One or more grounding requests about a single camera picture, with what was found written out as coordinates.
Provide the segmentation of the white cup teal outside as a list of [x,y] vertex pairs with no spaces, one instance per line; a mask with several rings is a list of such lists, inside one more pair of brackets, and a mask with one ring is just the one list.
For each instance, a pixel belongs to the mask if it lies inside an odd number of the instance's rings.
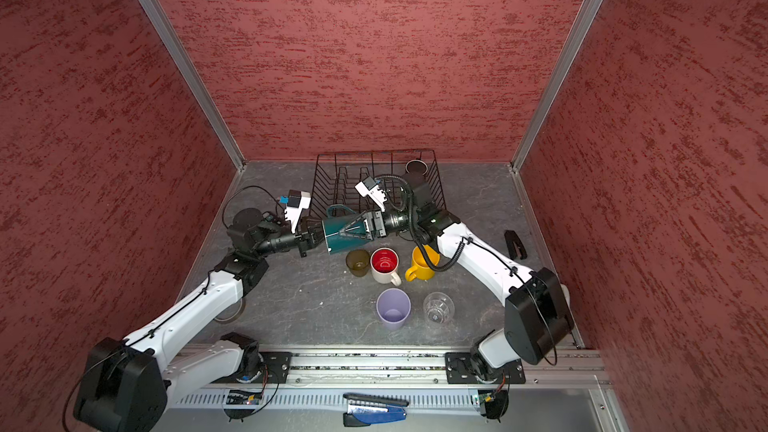
[[321,224],[329,254],[359,248],[369,241],[363,214],[346,205],[328,206]]

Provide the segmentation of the yellow mug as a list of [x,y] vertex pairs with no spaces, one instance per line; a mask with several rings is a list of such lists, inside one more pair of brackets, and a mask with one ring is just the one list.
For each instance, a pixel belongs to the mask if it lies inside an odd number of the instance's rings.
[[[429,261],[434,266],[438,266],[441,255],[430,246],[424,246],[424,250],[427,253]],[[411,253],[411,265],[405,272],[405,279],[408,282],[414,281],[416,279],[427,281],[432,279],[434,275],[435,271],[428,266],[421,250],[418,247],[415,247]]]

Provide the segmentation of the black mug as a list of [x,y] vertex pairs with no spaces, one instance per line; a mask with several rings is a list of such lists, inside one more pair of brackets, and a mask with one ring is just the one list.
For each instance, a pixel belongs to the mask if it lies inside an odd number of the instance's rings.
[[420,160],[420,159],[413,159],[406,163],[405,165],[405,175],[404,178],[409,183],[421,183],[425,180],[425,175],[428,172],[428,165]]

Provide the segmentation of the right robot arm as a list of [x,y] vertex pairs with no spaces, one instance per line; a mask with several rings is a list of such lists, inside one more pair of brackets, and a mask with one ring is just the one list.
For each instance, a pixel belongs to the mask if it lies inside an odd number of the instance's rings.
[[575,323],[553,271],[535,271],[504,256],[439,206],[429,185],[412,174],[368,176],[355,189],[374,205],[361,211],[345,204],[327,207],[322,226],[329,253],[406,231],[420,253],[434,250],[446,258],[445,263],[427,259],[429,270],[461,266],[503,305],[503,329],[490,332],[471,349],[469,367],[477,379],[489,383],[515,361],[537,365],[557,354],[557,345]]

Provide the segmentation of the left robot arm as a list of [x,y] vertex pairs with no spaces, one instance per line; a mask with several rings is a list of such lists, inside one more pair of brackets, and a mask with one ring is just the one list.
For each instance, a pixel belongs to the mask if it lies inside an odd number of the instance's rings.
[[279,220],[256,208],[238,212],[227,228],[232,247],[181,301],[121,340],[105,338],[89,352],[67,399],[65,416],[99,431],[149,431],[169,403],[220,378],[267,384],[269,370],[256,340],[228,333],[181,361],[179,352],[203,328],[239,303],[268,269],[267,256],[324,241],[320,224]]

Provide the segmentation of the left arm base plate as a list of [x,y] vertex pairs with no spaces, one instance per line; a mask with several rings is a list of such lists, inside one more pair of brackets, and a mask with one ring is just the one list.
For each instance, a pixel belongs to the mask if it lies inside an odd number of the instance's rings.
[[292,357],[291,352],[247,352],[234,378],[243,384],[283,384],[287,380]]

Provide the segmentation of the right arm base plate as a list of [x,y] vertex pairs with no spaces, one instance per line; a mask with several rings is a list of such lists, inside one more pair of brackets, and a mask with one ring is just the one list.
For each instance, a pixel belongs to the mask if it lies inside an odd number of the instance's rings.
[[514,360],[499,368],[488,366],[478,353],[448,352],[444,355],[447,382],[456,384],[521,385],[526,383],[522,362]]

